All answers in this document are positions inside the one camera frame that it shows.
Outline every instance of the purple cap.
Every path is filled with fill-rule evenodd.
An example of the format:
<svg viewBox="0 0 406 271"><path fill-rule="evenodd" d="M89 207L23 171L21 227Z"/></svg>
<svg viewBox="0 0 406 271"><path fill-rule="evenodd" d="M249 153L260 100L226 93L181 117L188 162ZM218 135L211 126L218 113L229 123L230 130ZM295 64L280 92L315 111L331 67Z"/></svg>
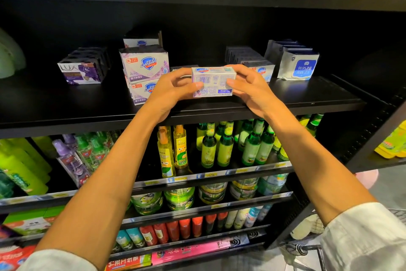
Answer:
<svg viewBox="0 0 406 271"><path fill-rule="evenodd" d="M55 147L56 151L58 152L58 154L60 156L65 156L68 155L70 153L72 153L72 151L70 150L70 148L68 146L66 146L61 140L54 140L52 142L52 145Z"/></svg>
<svg viewBox="0 0 406 271"><path fill-rule="evenodd" d="M76 143L75 136L73 134L63 134L63 139L65 140L65 144L74 144Z"/></svg>

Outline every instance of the forearm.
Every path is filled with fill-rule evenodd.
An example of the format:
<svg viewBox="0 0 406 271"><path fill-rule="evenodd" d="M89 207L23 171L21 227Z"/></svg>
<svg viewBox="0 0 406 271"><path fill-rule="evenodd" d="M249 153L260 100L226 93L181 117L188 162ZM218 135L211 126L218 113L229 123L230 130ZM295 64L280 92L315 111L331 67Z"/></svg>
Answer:
<svg viewBox="0 0 406 271"><path fill-rule="evenodd" d="M275 131L310 201L326 225L345 210L375 198L357 178L328 152L278 100L267 112Z"/></svg>
<svg viewBox="0 0 406 271"><path fill-rule="evenodd" d="M61 249L87 259L98 269L104 268L156 122L150 114L139 111L37 250Z"/></svg>

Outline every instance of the pink object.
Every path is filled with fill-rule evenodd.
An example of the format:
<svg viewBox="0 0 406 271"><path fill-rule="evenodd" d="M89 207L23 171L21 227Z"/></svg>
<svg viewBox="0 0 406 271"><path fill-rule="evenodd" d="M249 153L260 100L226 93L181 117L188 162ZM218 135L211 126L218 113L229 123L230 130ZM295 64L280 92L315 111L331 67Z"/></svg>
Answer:
<svg viewBox="0 0 406 271"><path fill-rule="evenodd" d="M378 180L379 172L378 170L371 170L365 172L359 172L355 174L355 177L366 187L367 189L372 188L375 182Z"/></svg>
<svg viewBox="0 0 406 271"><path fill-rule="evenodd" d="M154 252L152 253L152 265L163 264L174 260L215 252L221 249L227 249L230 246L230 240L220 240L210 243L191 245L184 248L175 248L162 252Z"/></svg>

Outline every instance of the person's right hand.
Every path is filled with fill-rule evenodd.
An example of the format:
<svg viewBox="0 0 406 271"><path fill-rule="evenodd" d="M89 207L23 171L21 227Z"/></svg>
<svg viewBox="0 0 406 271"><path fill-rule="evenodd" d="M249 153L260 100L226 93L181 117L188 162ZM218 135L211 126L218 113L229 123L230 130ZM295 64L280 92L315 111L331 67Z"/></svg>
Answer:
<svg viewBox="0 0 406 271"><path fill-rule="evenodd" d="M233 94L240 97L254 114L265 118L272 104L279 102L268 83L259 73L244 65L227 66L237 73L235 80L227 79L227 84L234 89Z"/></svg>

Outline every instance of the person's left arm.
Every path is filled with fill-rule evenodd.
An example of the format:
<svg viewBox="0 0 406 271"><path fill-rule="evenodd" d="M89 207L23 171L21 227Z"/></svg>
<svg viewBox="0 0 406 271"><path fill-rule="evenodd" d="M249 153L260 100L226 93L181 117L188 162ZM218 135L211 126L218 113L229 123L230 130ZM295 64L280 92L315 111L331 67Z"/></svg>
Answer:
<svg viewBox="0 0 406 271"><path fill-rule="evenodd" d="M182 68L159 79L148 101L97 171L69 201L36 251L59 249L88 260L99 270L105 267L152 130L177 101L202 88L201 82L181 78L190 74L190 68Z"/></svg>

